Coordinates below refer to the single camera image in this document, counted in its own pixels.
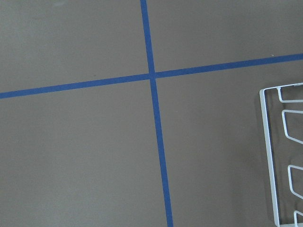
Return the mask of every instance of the metal rack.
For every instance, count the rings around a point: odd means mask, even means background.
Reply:
[[[274,221],[275,221],[275,225],[277,227],[303,227],[303,223],[297,223],[297,215],[303,216],[303,213],[295,210],[293,224],[283,224],[283,225],[280,224],[279,204],[278,204],[278,200],[277,200],[277,186],[276,186],[276,179],[275,179],[275,165],[274,165],[274,160],[273,160],[272,143],[271,143],[271,137],[270,137],[270,125],[269,125],[269,121],[268,121],[268,112],[267,112],[266,91],[270,90],[270,89],[277,89],[279,101],[281,103],[303,103],[303,100],[300,100],[300,99],[284,100],[283,95],[282,95],[282,89],[281,89],[283,87],[302,86],[302,85],[303,85],[303,83],[297,83],[297,84],[283,85],[283,86],[277,86],[277,87],[269,87],[269,88],[260,90],[260,101],[261,101],[261,110],[262,110],[263,127],[264,127],[264,135],[265,135],[265,144],[266,144],[266,150],[267,150],[267,161],[268,161],[271,196],[272,196],[272,203],[273,203]],[[303,144],[302,140],[299,140],[299,139],[294,138],[289,135],[285,113],[303,114],[303,111],[286,110],[286,109],[282,111],[282,121],[283,121],[285,136],[290,140]],[[297,196],[303,200],[303,196],[296,193],[293,189],[292,174],[291,174],[292,168],[295,168],[298,170],[303,170],[303,167],[294,166],[294,165],[288,166],[288,181],[289,181],[290,191],[292,194],[294,194],[295,196]]]

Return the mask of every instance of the gray surface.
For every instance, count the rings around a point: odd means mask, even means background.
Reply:
[[[148,71],[139,1],[1,1],[0,27],[0,92]]]
[[[149,82],[0,102],[0,226],[166,226]]]
[[[302,7],[148,0],[156,71],[303,52]],[[1,1],[0,27],[0,92],[148,71],[139,1]],[[175,227],[274,226],[258,91],[302,82],[302,70],[300,61],[157,80]],[[166,226],[147,81],[0,107],[1,227]],[[300,164],[298,153],[287,160]],[[291,222],[302,205],[285,172],[279,186]]]
[[[297,0],[149,0],[157,71],[303,52]]]
[[[273,227],[258,91],[301,62],[158,80],[175,227]]]

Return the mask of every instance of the blue tape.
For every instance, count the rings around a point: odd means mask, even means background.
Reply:
[[[163,194],[164,194],[164,204],[165,204],[165,211],[166,211],[166,221],[167,221],[168,227],[173,227],[174,224],[173,224],[172,212],[171,212],[171,203],[170,203],[170,195],[169,195],[169,181],[168,181],[167,169],[166,169],[166,160],[165,160],[165,152],[164,152],[164,143],[163,143],[163,135],[162,135],[162,126],[161,126],[161,117],[160,117],[156,78],[151,79],[150,82],[151,82],[153,114],[154,114],[154,119],[155,119],[158,153],[159,153],[159,160],[160,160],[162,187],[163,187]]]
[[[147,3],[146,3],[146,0],[140,0],[140,3],[141,3],[141,13],[142,13],[143,30],[144,30],[144,37],[145,37],[145,47],[146,47],[147,62],[148,62],[148,71],[151,74],[151,76],[154,76],[155,65],[153,62],[152,38],[151,38],[151,31],[150,31],[150,23],[148,20]]]
[[[139,81],[139,80],[146,80],[149,78],[150,78],[149,74],[140,74],[140,75],[127,76],[127,77],[99,79],[99,80],[78,82],[78,83],[72,83],[72,84],[56,85],[56,86],[50,86],[50,87],[39,87],[39,88],[25,89],[25,90],[19,90],[19,91],[9,91],[9,92],[0,93],[0,99],[12,98],[12,97],[18,97],[18,96],[35,95],[35,94],[41,94],[41,93],[49,93],[49,92],[55,92],[55,91],[65,91],[65,90],[79,89],[79,88],[85,88],[85,87],[96,87],[96,86],[102,86],[102,85],[119,84],[119,83],[133,82],[133,81]]]
[[[200,67],[194,67],[188,69],[156,72],[156,78],[175,77],[175,76],[182,76],[182,75],[201,73],[201,72],[228,70],[228,69],[266,65],[266,64],[273,64],[273,63],[280,63],[287,61],[297,61],[297,60],[303,60],[303,53],[284,55],[279,57],[261,58],[261,59],[247,60],[247,61],[236,61],[236,62],[230,62],[224,64],[200,66]]]
[[[146,0],[140,0],[140,3],[141,3],[144,37],[145,37],[146,55],[148,62],[148,71],[149,71],[150,83],[151,83],[151,96],[152,96],[151,99],[152,99],[153,115],[155,119],[155,128],[157,135],[158,154],[159,154],[159,162],[160,162],[160,170],[161,170],[166,221],[168,227],[173,227],[174,224],[173,224],[172,212],[171,212],[169,181],[168,181],[167,169],[166,169],[166,160],[165,160],[164,143],[163,143],[163,135],[162,135],[155,66],[154,66],[153,54],[152,54],[152,39],[151,39],[151,31],[150,31],[150,25],[148,19],[147,3]]]

